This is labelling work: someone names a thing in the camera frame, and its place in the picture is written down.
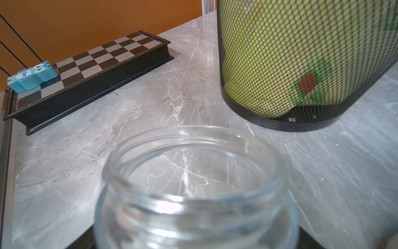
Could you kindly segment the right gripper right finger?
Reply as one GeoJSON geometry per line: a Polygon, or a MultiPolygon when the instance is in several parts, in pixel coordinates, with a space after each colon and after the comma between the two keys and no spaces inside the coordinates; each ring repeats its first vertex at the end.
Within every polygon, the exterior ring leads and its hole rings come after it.
{"type": "Polygon", "coordinates": [[[300,227],[298,249],[324,249],[324,247],[300,227]]]}

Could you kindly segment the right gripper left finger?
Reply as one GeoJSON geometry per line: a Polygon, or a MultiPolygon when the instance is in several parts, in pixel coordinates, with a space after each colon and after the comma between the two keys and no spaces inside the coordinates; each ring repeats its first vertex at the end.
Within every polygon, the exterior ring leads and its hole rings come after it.
{"type": "Polygon", "coordinates": [[[78,239],[71,243],[66,249],[95,249],[95,238],[93,226],[88,228],[78,239]]]}

